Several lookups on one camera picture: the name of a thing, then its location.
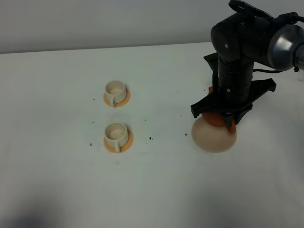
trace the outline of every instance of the cable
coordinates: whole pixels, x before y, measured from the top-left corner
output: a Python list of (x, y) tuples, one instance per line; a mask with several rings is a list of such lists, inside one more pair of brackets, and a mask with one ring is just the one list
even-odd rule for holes
[(264, 73), (276, 74), (276, 73), (281, 73), (282, 71), (254, 69), (253, 72), (264, 72)]
[(294, 18), (296, 18), (296, 20), (304, 23), (304, 17), (295, 16)]
[(230, 0), (230, 2), (228, 4), (235, 12), (242, 13), (245, 15), (250, 15), (250, 16), (261, 17), (268, 21), (271, 21), (273, 19), (273, 17), (271, 15), (269, 15), (268, 13), (266, 13), (260, 9), (257, 9), (243, 1)]

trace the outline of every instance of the metal cylinder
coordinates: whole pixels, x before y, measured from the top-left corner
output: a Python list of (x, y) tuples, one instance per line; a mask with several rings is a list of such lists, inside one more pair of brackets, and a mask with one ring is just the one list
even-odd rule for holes
[(267, 58), (269, 65), (276, 70), (291, 69), (295, 60), (303, 68), (304, 30), (297, 25), (285, 25), (271, 38)]

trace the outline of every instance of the white table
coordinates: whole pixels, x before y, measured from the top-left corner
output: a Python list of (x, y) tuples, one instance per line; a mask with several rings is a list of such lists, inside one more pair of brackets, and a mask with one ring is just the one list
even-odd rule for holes
[[(204, 152), (190, 105), (208, 93), (203, 57), (213, 52), (198, 43), (0, 55), (0, 224), (303, 227), (304, 78), (254, 73), (276, 91), (254, 102), (231, 150)], [(115, 109), (102, 98), (113, 79), (131, 91)], [(103, 146), (112, 121), (134, 134), (125, 153)]]

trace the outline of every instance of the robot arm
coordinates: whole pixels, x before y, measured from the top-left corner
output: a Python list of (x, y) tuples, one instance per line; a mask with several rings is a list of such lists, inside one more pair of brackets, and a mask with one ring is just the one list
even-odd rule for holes
[(274, 19), (239, 0), (229, 5), (237, 13), (212, 28), (217, 53), (204, 57), (213, 70), (213, 92), (192, 105), (191, 111), (195, 118), (220, 113), (231, 126), (252, 109), (255, 100), (276, 89), (272, 79), (251, 81), (254, 62), (276, 70), (268, 73), (304, 69), (304, 30), (294, 25), (304, 18), (287, 13)]

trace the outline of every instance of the orange saucer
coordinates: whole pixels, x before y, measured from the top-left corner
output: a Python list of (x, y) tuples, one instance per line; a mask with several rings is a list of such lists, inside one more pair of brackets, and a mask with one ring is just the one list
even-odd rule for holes
[[(122, 146), (122, 147), (120, 148), (120, 152), (119, 152), (119, 153), (123, 153), (123, 152), (127, 151), (127, 150), (132, 146), (132, 144), (133, 144), (133, 140), (134, 140), (133, 133), (132, 133), (129, 129), (128, 129), (128, 134), (129, 134), (129, 139), (128, 139), (127, 143), (126, 143), (124, 146)], [(112, 146), (110, 146), (110, 145), (106, 142), (105, 138), (104, 138), (104, 147), (105, 147), (109, 152), (111, 152), (111, 153), (117, 153), (117, 152), (115, 151), (115, 148), (112, 147)]]
[[(126, 89), (126, 91), (127, 91), (126, 98), (122, 102), (116, 103), (116, 105), (114, 107), (112, 107), (112, 108), (121, 107), (121, 106), (124, 106), (126, 103), (128, 103), (128, 101), (130, 100), (131, 94), (130, 94), (130, 91), (128, 89)], [(104, 93), (104, 102), (106, 103), (107, 106), (110, 106), (110, 102), (106, 98), (106, 94), (105, 93)]]

